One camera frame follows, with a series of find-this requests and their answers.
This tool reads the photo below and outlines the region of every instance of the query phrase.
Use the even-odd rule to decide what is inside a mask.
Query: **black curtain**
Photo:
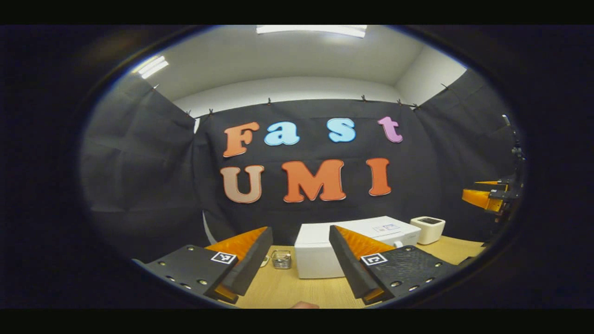
[[[144,262],[207,245],[192,189],[195,120],[138,75],[94,109],[81,148],[88,207],[105,241]]]
[[[495,216],[464,202],[462,189],[475,181],[489,181],[514,172],[513,138],[502,114],[509,110],[479,75],[467,71],[448,89],[420,109],[388,102],[359,100],[299,100],[246,106],[205,115],[194,142],[194,184],[208,227],[217,240],[272,226],[274,243],[292,245],[302,223],[331,222],[391,216],[409,222],[417,216],[445,219],[444,235],[486,241],[498,226]],[[378,120],[385,116],[398,122],[401,143],[387,140]],[[326,123],[350,118],[356,137],[351,142],[328,139]],[[269,146],[267,127],[289,121],[296,125],[300,141],[294,145]],[[247,152],[223,157],[227,145],[224,130],[257,122]],[[384,157],[392,192],[370,196],[371,171],[366,160]],[[315,174],[322,161],[340,159],[346,198],[285,203],[287,175],[282,163],[300,160]],[[251,204],[229,200],[223,189],[221,168],[235,166],[240,192],[249,192],[244,168],[262,165],[261,198]]]

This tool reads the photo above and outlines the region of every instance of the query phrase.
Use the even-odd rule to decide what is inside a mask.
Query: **wooden table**
[[[421,250],[451,264],[459,264],[469,256],[478,255],[485,247],[482,242],[466,241],[442,236],[430,245],[416,245]],[[274,250],[290,250],[292,246],[272,246]],[[320,308],[363,308],[355,299],[346,278],[299,279],[293,260],[291,269],[275,269],[269,261],[260,268],[248,292],[235,306],[240,308],[290,308],[299,301],[317,304]]]

